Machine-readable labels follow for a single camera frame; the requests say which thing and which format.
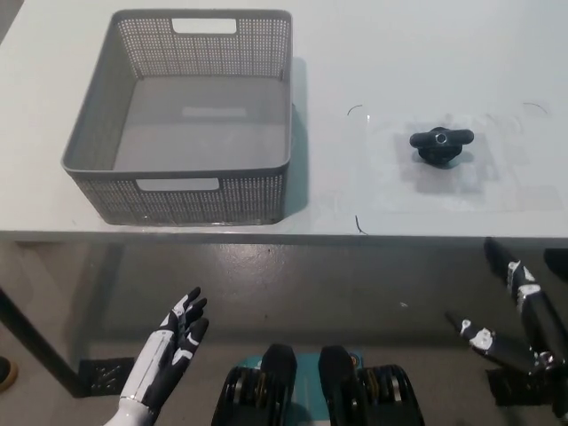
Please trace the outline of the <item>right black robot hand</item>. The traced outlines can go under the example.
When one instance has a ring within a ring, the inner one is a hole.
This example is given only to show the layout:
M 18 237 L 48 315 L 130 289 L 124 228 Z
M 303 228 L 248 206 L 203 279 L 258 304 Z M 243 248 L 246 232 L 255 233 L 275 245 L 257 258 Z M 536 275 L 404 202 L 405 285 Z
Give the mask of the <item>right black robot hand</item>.
M 567 329 L 547 293 L 525 263 L 495 238 L 485 239 L 484 252 L 516 307 L 526 340 L 517 342 L 457 312 L 447 312 L 446 319 L 475 353 L 500 367 L 529 376 L 565 375 Z

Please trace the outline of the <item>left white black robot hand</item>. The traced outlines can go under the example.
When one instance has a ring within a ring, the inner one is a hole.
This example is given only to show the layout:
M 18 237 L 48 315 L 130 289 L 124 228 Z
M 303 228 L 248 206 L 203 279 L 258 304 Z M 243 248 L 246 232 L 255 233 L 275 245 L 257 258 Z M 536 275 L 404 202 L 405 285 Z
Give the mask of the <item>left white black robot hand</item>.
M 209 327 L 207 300 L 194 288 L 169 311 L 139 353 L 121 398 L 158 413 L 190 366 Z

